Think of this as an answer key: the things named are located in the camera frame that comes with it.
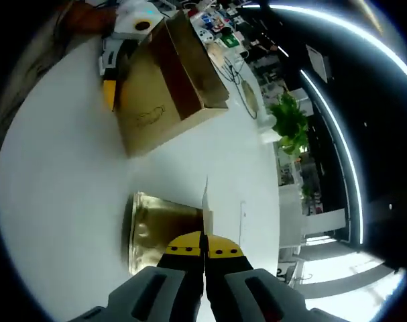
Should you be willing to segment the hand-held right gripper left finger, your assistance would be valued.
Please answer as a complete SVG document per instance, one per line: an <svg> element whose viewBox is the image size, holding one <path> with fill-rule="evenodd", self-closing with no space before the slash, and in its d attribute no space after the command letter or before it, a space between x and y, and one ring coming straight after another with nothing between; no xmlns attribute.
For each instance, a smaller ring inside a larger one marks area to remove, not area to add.
<svg viewBox="0 0 407 322"><path fill-rule="evenodd" d="M203 294L200 231L172 240L157 266L147 266L74 321L196 321Z"/></svg>

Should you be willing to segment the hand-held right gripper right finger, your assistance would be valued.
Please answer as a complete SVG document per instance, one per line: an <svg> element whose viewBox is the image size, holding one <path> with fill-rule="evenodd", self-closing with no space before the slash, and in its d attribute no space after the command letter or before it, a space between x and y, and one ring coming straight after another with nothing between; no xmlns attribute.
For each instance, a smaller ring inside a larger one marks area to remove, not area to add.
<svg viewBox="0 0 407 322"><path fill-rule="evenodd" d="M255 269L227 238L207 235L206 293L216 321L340 321L307 309L304 297L265 269Z"/></svg>

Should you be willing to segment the person's left hand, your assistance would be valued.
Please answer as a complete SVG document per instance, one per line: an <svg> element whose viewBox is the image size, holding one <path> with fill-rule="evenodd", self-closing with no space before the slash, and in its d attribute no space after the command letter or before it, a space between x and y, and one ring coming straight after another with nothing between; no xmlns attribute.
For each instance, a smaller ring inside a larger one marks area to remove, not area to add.
<svg viewBox="0 0 407 322"><path fill-rule="evenodd" d="M115 7L98 7L78 2L72 5L64 18L65 28L77 34L104 34L110 32L116 20Z"/></svg>

